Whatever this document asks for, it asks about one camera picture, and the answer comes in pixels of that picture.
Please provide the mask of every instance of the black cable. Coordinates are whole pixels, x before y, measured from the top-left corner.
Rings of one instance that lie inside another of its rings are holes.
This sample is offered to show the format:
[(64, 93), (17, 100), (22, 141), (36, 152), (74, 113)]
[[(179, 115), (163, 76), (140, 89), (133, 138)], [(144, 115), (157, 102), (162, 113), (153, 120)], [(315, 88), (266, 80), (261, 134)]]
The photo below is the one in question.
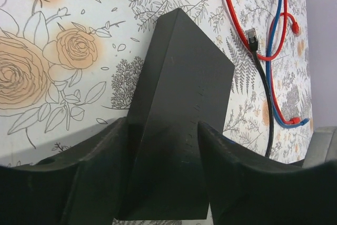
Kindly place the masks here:
[(270, 153), (272, 151), (273, 141), (274, 141), (274, 116), (273, 116), (272, 97), (271, 97), (270, 89), (268, 86), (267, 78), (263, 71), (263, 67), (257, 56), (257, 50), (259, 48), (259, 43), (257, 41), (255, 29), (248, 30), (246, 33), (248, 37), (248, 44), (249, 44), (251, 53), (253, 55), (253, 60), (256, 65), (257, 71), (259, 72), (259, 75), (261, 77), (263, 87), (265, 90), (265, 95), (267, 98), (268, 112), (269, 112), (269, 139), (268, 139), (267, 150), (265, 152), (265, 157), (269, 158)]

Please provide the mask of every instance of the black plastic object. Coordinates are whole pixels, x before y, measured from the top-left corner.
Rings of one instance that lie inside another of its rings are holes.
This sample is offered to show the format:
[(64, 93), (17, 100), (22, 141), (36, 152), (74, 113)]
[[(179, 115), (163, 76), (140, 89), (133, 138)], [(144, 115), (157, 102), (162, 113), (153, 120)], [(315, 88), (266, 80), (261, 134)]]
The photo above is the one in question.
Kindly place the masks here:
[(134, 166), (119, 219), (206, 218), (197, 123), (223, 130), (233, 72), (183, 10), (158, 19), (127, 116)]
[(337, 127), (318, 128), (311, 137), (303, 163), (304, 168), (337, 159)]
[(337, 224), (337, 162), (303, 169), (258, 155), (199, 123), (214, 225)]
[(0, 224), (111, 225), (127, 174), (121, 118), (37, 165), (0, 167)]

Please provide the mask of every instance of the cable connector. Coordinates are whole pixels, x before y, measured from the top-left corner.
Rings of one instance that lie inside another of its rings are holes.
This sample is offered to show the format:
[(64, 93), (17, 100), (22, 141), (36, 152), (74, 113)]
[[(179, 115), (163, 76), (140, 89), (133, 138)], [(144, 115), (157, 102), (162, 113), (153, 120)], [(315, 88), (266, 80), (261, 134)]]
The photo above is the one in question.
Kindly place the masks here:
[(248, 46), (251, 52), (256, 52), (259, 49), (259, 41), (257, 40), (256, 31), (254, 28), (246, 31)]
[(301, 34), (300, 26), (297, 22), (294, 22), (291, 26), (291, 30), (296, 36), (299, 36)]
[(290, 121), (292, 125), (299, 124), (301, 122), (301, 118), (295, 117), (295, 118), (292, 118)]

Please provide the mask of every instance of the gray object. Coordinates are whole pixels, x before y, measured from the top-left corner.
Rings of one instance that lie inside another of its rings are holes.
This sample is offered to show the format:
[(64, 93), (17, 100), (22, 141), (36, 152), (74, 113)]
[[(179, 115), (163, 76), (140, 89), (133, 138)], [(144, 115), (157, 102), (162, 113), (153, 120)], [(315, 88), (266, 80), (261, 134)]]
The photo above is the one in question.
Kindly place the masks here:
[(337, 126), (318, 128), (311, 137), (303, 167), (313, 167), (337, 159)]

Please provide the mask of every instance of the black curved edge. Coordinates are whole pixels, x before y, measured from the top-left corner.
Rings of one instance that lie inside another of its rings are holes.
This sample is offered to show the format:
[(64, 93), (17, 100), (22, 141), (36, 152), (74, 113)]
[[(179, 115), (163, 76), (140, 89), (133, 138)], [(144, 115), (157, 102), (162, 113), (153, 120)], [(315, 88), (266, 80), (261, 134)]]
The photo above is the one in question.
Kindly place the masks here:
[(128, 177), (127, 123), (34, 166), (0, 167), (1, 224), (111, 225)]
[(214, 225), (337, 224), (337, 162), (278, 163), (202, 122), (198, 140)]

